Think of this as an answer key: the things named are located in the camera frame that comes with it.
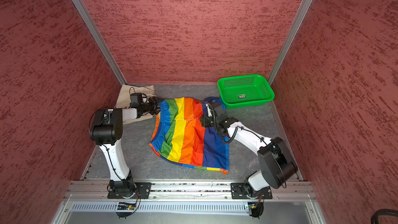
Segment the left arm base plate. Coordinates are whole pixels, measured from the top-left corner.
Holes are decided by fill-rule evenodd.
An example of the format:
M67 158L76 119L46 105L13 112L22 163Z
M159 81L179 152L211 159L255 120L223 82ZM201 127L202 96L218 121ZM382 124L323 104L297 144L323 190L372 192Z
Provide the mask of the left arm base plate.
M151 183L126 183L111 180L107 186L108 199L137 200L148 199Z

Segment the green plastic basket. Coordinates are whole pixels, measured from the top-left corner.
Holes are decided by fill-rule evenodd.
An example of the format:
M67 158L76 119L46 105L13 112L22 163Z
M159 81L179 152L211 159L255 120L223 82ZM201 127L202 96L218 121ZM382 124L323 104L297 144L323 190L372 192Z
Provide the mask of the green plastic basket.
M266 78L258 74L221 78L217 86L228 109L260 106L275 98ZM241 94L245 94L246 98L239 99Z

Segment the beige shorts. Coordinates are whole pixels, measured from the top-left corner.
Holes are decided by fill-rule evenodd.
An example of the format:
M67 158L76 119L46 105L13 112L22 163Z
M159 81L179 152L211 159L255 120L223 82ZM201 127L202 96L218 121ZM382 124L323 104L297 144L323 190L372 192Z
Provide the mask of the beige shorts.
M129 108L130 107L130 94L131 93L144 93L146 95L154 96L155 88L154 85L150 86L130 86L130 85L123 85L120 89L118 99L116 102L116 108ZM145 116L140 117L139 119L127 119L123 121L123 124L130 124L134 122L144 121L148 119L152 119L153 116L151 114L147 114Z

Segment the multicolour shorts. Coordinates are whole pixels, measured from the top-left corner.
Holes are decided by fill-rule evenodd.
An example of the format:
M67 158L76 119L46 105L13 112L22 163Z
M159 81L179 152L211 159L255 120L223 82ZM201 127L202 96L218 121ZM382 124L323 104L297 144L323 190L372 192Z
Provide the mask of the multicolour shorts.
M229 147L214 127L203 127L209 103L221 103L207 97L204 103L190 97L167 99L159 103L150 146L156 155L172 164L227 174Z

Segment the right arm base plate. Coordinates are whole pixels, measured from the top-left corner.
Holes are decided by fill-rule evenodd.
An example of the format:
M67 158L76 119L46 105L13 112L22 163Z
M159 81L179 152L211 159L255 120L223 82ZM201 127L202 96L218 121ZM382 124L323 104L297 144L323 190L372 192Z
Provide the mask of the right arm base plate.
M248 183L231 183L230 186L231 196L234 200L270 200L273 198L270 187L265 187L256 191Z

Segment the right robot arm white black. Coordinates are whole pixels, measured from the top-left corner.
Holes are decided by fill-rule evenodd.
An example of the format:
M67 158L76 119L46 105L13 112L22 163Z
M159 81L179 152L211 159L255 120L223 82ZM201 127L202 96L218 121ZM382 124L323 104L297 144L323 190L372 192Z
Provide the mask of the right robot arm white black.
M297 173L298 167L282 138L263 136L236 118L228 117L220 102L200 103L204 106L204 115L201 117L203 127L213 128L225 145L237 141L258 157L260 170L249 175L243 183L232 184L232 197L238 194L245 195L247 199L262 199L265 190L286 188L287 180Z

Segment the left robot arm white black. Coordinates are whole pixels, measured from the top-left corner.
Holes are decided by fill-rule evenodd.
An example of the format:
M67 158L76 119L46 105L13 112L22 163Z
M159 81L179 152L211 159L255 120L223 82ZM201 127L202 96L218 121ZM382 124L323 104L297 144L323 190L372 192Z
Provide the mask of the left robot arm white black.
M109 199L147 199L147 192L151 187L150 183L135 184L132 172L125 162L121 139L123 123L147 114L157 115L160 112L159 100L144 93L133 93L130 100L128 108L102 107L96 110L89 121L90 139L103 152L110 171L107 186Z

